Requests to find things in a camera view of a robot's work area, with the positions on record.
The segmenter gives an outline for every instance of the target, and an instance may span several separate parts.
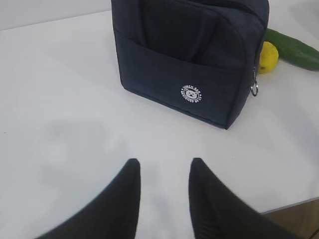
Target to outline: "lunch bag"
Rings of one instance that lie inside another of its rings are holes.
[[[268,0],[112,0],[112,16],[126,90],[225,129],[257,94]]]

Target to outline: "lemon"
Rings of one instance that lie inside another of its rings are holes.
[[[279,58],[277,48],[268,41],[264,42],[264,47],[260,55],[259,73],[271,72],[276,66]]]

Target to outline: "white table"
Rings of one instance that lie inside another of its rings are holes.
[[[270,27],[319,49],[319,2],[283,2]],[[319,73],[280,61],[258,81],[226,131],[123,89],[110,11],[0,32],[0,239],[63,222],[132,157],[138,239],[193,238],[193,157],[259,212],[318,197]]]

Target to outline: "white printed logo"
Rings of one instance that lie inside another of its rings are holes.
[[[201,101],[201,93],[199,89],[194,86],[183,86],[180,90],[180,93],[185,100],[191,103],[198,103],[199,101]]]

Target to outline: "green cucumber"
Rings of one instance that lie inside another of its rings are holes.
[[[272,43],[279,57],[302,68],[319,71],[319,52],[292,37],[267,29],[265,41]]]

